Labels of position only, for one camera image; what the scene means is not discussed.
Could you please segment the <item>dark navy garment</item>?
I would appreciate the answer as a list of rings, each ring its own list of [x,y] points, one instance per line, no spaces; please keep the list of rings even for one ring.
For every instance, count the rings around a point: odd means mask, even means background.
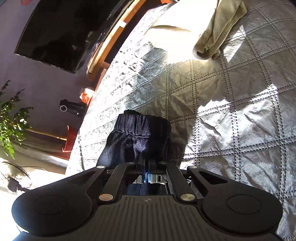
[[[97,166],[102,165],[110,170],[127,162],[144,165],[145,188],[141,196],[162,196],[150,193],[152,187],[149,185],[147,173],[149,164],[169,162],[167,151],[170,132],[171,124],[168,120],[126,110],[118,116]]]

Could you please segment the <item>red plant pot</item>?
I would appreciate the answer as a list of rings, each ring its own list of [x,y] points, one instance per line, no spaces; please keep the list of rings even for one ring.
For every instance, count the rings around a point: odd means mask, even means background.
[[[65,141],[65,145],[62,148],[62,151],[65,153],[71,152],[78,135],[78,130],[73,127],[67,126],[67,137]]]

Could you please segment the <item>black speaker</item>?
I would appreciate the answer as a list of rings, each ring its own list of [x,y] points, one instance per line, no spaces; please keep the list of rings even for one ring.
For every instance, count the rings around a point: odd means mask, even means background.
[[[59,109],[62,112],[69,112],[75,116],[82,117],[86,112],[87,105],[83,102],[71,102],[67,99],[60,100]]]

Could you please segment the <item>grey quilted table cover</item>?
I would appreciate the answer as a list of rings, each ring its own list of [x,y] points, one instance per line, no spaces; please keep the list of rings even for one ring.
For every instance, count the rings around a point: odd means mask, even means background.
[[[215,59],[170,59],[144,38],[169,6],[145,13],[110,67],[78,132],[66,175],[94,167],[119,114],[171,123],[170,161],[275,195],[277,229],[295,240],[295,5],[248,1]]]

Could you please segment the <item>orange tissue box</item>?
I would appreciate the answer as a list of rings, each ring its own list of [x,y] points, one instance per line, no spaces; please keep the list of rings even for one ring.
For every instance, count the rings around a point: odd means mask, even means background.
[[[94,94],[94,90],[91,88],[82,88],[80,92],[80,99],[82,103],[89,104]]]

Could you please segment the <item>green leafy houseplant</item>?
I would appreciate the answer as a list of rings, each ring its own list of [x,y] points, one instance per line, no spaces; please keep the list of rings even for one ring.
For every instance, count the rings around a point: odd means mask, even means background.
[[[1,145],[12,159],[15,158],[15,146],[22,147],[26,140],[25,133],[31,128],[28,119],[34,110],[32,106],[17,109],[22,92],[21,89],[10,99],[1,100]]]

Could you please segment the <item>wooden TV stand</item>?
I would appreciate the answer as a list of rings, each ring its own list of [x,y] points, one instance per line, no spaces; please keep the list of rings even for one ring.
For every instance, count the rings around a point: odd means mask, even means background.
[[[108,32],[105,40],[98,44],[87,64],[86,74],[90,81],[94,81],[96,79],[109,51],[116,43],[126,25],[131,21],[145,2],[145,0],[131,1],[120,15],[120,18],[115,22],[115,25]]]

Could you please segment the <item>black television screen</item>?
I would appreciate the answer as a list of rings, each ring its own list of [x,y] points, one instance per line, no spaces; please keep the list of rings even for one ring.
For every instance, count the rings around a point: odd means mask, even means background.
[[[77,74],[131,1],[39,1],[15,54]]]

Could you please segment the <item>beige cream garment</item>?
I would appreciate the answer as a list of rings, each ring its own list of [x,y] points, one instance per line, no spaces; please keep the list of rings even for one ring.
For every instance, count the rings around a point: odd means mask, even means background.
[[[247,13],[244,1],[217,1],[208,27],[196,42],[193,54],[201,60],[217,59],[232,27]]]

